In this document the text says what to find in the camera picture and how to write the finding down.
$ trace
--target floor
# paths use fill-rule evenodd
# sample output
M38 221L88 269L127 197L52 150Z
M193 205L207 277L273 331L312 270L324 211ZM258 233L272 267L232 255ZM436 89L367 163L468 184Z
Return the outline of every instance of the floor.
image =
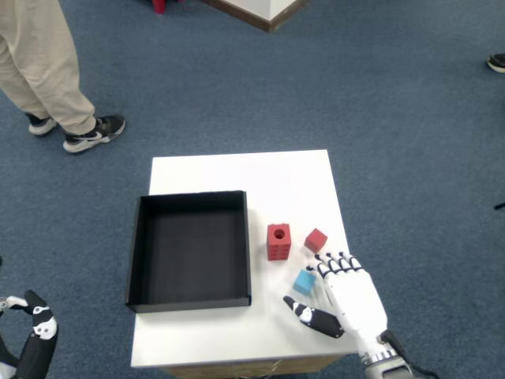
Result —
M130 368L124 306L153 156L326 148L350 250L389 325L440 377L505 365L505 50L499 0L319 0L267 34L197 0L61 0L97 114L124 135L79 156L0 95L1 295L31 288L61 326L48 378ZM18 352L30 320L8 314ZM362 378L356 356L296 378Z

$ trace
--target red object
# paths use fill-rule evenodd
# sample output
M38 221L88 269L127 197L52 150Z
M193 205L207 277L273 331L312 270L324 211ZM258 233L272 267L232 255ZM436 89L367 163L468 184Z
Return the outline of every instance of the red object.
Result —
M269 261L285 260L290 255L291 233L288 223L268 225L267 252Z
M318 229L314 229L305 239L305 246L312 252L317 253L326 243L328 237L321 233Z
M155 7L155 12L164 13L165 12L166 0L152 0L152 5Z

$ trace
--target hole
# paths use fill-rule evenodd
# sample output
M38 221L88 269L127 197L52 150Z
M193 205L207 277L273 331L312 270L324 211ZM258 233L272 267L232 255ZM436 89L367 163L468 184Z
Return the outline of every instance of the hole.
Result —
M277 239L283 239L285 235L286 235L286 233L284 233L284 230L282 230L282 229L276 229L276 230L274 231L274 236L275 236Z

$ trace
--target red block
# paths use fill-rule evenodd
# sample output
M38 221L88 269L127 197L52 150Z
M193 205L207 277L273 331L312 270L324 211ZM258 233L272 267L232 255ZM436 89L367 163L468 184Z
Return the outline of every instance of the red block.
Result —
M312 252L317 253L326 243L328 237L321 233L318 229L314 229L305 239L305 246Z
M269 261L285 260L290 255L291 233L288 223L268 225L267 252Z

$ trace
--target open box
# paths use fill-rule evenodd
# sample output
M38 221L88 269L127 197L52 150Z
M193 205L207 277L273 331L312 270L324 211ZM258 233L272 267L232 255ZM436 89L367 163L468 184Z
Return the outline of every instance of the open box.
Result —
M141 197L127 291L137 313L249 306L245 192Z

